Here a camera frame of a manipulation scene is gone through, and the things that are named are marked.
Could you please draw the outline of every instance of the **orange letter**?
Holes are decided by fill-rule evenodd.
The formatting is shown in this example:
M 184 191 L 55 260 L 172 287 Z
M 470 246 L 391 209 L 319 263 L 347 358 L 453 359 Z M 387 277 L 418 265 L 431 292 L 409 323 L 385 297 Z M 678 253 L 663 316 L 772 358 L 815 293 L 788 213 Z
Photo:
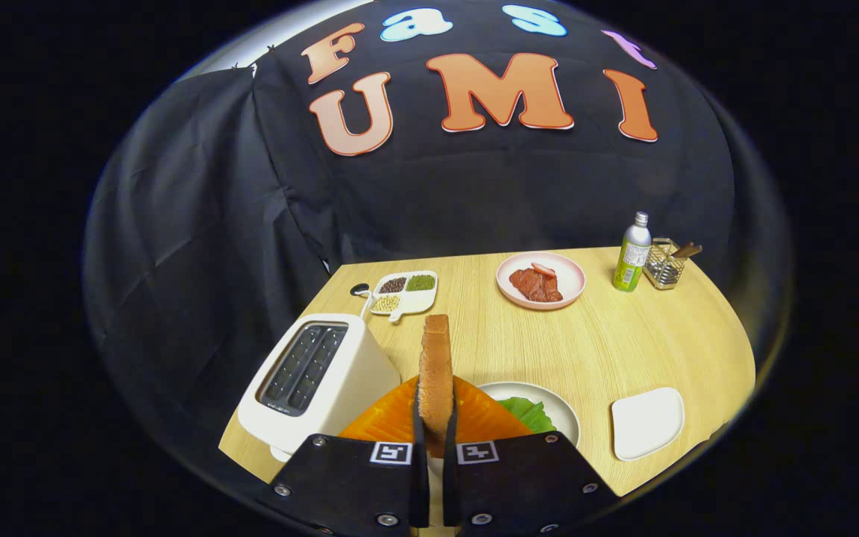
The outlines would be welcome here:
M 320 41 L 303 49 L 301 57 L 307 57 L 310 60 L 310 76 L 307 82 L 316 84 L 327 78 L 331 72 L 334 72 L 344 65 L 350 63 L 350 58 L 337 57 L 337 52 L 349 52 L 353 50 L 355 45 L 352 35 L 362 31 L 364 25 L 355 22 L 343 30 L 334 31 L 333 34 L 327 35 Z
M 393 113 L 386 98 L 386 81 L 389 81 L 389 72 L 375 72 L 353 85 L 353 91 L 364 94 L 371 114 L 371 128 L 363 134 L 355 135 L 347 129 L 344 111 L 340 107 L 340 101 L 344 101 L 341 89 L 321 95 L 310 103 L 310 112 L 316 113 L 324 143 L 331 151 L 337 155 L 355 157 L 373 151 L 386 142 L 393 132 Z
M 569 129 L 576 124 L 562 108 L 555 58 L 528 52 L 516 54 L 509 60 L 502 78 L 469 54 L 434 57 L 427 61 L 427 67 L 443 78 L 450 106 L 450 115 L 443 119 L 444 131 L 474 131 L 486 125 L 486 118 L 473 108 L 473 98 L 496 123 L 505 127 L 512 120 L 519 95 L 525 107 L 519 115 L 522 125 L 534 129 Z
M 618 91 L 621 99 L 621 123 L 618 130 L 631 139 L 640 139 L 641 142 L 654 142 L 658 139 L 658 133 L 648 120 L 648 107 L 645 106 L 645 98 L 641 95 L 645 85 L 635 76 L 625 75 L 621 71 L 603 69 L 602 73 L 614 82 L 614 88 Z

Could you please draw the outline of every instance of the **screw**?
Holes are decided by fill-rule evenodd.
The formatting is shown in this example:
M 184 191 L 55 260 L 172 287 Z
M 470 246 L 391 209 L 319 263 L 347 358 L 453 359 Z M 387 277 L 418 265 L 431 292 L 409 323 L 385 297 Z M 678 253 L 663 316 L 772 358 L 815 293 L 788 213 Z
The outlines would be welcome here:
M 400 523 L 400 519 L 398 519 L 398 518 L 394 517 L 394 516 L 393 516 L 393 515 L 391 515 L 391 514 L 384 513 L 384 514 L 382 514 L 382 515 L 378 515 L 378 516 L 376 517 L 376 522 L 377 522 L 380 526 L 391 527 L 391 526 L 396 526 L 396 524 L 399 524 L 399 523 Z

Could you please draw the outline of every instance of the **black background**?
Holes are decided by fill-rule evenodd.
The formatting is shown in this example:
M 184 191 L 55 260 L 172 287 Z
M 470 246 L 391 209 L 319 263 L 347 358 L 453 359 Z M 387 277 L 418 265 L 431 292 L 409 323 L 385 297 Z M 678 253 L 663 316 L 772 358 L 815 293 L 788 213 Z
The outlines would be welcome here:
M 163 89 L 284 4 L 0 10 L 0 534 L 276 534 L 186 472 L 110 386 L 81 306 L 106 159 Z M 859 531 L 859 4 L 593 3 L 718 96 L 795 229 L 799 297 L 753 406 L 595 533 Z

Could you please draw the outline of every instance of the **green bottle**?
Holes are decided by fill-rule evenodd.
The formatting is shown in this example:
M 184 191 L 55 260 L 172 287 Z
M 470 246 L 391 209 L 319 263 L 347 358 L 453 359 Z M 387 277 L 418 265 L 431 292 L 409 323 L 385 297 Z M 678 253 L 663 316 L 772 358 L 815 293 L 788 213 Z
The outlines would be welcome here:
M 625 231 L 621 239 L 618 266 L 611 278 L 611 285 L 624 292 L 633 292 L 638 286 L 641 271 L 648 261 L 648 250 L 652 247 L 652 234 L 648 231 L 648 214 L 635 213 L 635 223 Z

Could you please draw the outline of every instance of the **pink plate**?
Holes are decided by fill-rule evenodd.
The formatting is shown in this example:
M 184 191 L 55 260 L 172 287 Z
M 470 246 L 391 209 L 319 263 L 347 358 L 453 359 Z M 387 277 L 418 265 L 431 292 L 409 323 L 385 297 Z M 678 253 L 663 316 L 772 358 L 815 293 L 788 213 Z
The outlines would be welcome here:
M 549 269 L 556 272 L 558 291 L 562 293 L 562 300 L 559 302 L 532 302 L 512 285 L 512 282 L 509 281 L 510 274 L 531 269 L 532 263 L 548 266 Z M 579 265 L 576 265 L 575 261 L 564 255 L 553 254 L 551 251 L 527 251 L 522 254 L 515 254 L 503 261 L 502 265 L 499 265 L 495 271 L 495 283 L 498 284 L 499 290 L 506 298 L 519 306 L 533 310 L 556 310 L 572 304 L 579 298 L 579 295 L 582 295 L 582 290 L 585 289 L 585 272 Z

